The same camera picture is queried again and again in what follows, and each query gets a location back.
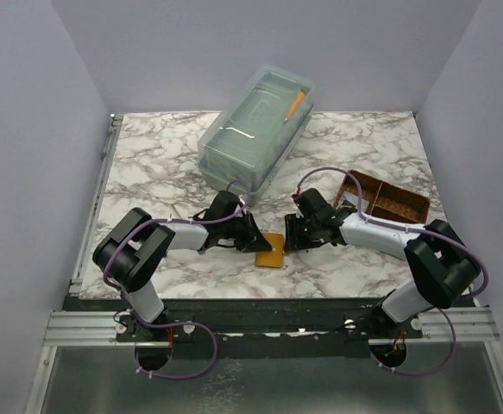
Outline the tan card holder wallet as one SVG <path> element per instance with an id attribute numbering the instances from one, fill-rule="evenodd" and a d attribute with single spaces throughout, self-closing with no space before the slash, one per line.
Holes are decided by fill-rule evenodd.
<path id="1" fill-rule="evenodd" d="M 265 268 L 280 269 L 284 260 L 284 236 L 281 233 L 266 232 L 262 234 L 269 242 L 271 250 L 267 252 L 257 252 L 255 256 L 255 266 Z"/>

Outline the grey credit card stack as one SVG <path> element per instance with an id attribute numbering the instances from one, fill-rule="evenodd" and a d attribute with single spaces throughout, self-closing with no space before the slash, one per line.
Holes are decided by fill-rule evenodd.
<path id="1" fill-rule="evenodd" d="M 355 209 L 358 206 L 358 204 L 361 204 L 361 211 L 366 212 L 369 206 L 369 201 L 364 198 L 358 198 L 357 195 L 345 191 L 341 196 L 341 199 L 337 202 L 336 207 L 337 208 L 350 207 Z"/>

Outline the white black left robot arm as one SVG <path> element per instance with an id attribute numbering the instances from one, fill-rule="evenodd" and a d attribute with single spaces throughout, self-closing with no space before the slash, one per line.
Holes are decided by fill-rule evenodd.
<path id="1" fill-rule="evenodd" d="M 122 294 L 138 314 L 137 331 L 147 340 L 166 330 L 165 305 L 152 277 L 161 260 L 173 250 L 204 252 L 220 241 L 233 242 L 238 252 L 270 252 L 272 246 L 257 227 L 244 202 L 231 191 L 220 191 L 209 208 L 184 219 L 153 219 L 141 208 L 130 210 L 97 245 L 93 263 L 104 282 Z"/>

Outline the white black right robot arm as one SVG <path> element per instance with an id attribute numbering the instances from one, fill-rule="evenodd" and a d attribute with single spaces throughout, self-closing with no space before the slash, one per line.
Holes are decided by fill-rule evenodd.
<path id="1" fill-rule="evenodd" d="M 372 316 L 374 332 L 394 336 L 409 317 L 450 308 L 482 273 L 479 259 L 445 221 L 429 224 L 377 219 L 353 204 L 332 207 L 316 189 L 292 196 L 297 214 L 285 216 L 285 250 L 332 246 L 372 248 L 409 266 L 412 281 L 390 292 Z"/>

